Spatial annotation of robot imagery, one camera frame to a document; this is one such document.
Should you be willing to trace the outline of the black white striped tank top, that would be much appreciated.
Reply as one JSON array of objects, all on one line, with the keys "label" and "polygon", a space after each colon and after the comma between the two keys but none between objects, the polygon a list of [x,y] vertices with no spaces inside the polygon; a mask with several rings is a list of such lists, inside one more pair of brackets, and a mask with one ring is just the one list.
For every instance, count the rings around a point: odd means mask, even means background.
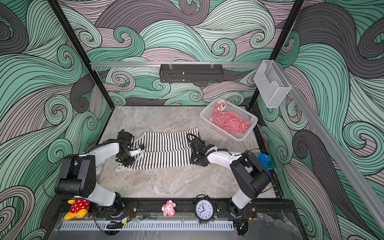
[{"label": "black white striped tank top", "polygon": [[189,166],[192,148],[188,143],[187,134],[200,135],[198,128],[171,133],[145,132],[134,141],[134,148],[143,145],[144,149],[135,156],[133,164],[128,167],[119,164],[115,171]]}]

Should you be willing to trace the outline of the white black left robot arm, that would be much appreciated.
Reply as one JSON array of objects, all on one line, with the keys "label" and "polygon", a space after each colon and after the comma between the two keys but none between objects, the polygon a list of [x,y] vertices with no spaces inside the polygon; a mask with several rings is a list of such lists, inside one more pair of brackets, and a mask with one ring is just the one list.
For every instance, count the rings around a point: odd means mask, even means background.
[{"label": "white black left robot arm", "polygon": [[116,157],[118,163],[129,167],[136,161],[135,156],[144,150],[144,144],[136,145],[135,137],[121,130],[116,139],[106,140],[85,153],[65,156],[57,177],[55,193],[93,203],[103,211],[108,211],[112,218],[117,218],[124,208],[121,195],[100,186],[97,176],[108,158]]}]

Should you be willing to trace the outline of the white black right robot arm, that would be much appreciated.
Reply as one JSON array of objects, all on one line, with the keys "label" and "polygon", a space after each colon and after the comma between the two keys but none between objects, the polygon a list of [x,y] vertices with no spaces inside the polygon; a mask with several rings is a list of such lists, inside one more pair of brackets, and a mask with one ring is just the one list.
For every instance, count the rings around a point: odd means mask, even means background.
[{"label": "white black right robot arm", "polygon": [[201,167],[216,164],[232,171],[239,185],[239,190],[229,200],[229,211],[234,217],[240,217],[243,209],[272,182],[271,173],[251,150],[234,153],[205,145],[194,134],[187,134],[187,142],[192,149],[191,164]]}]

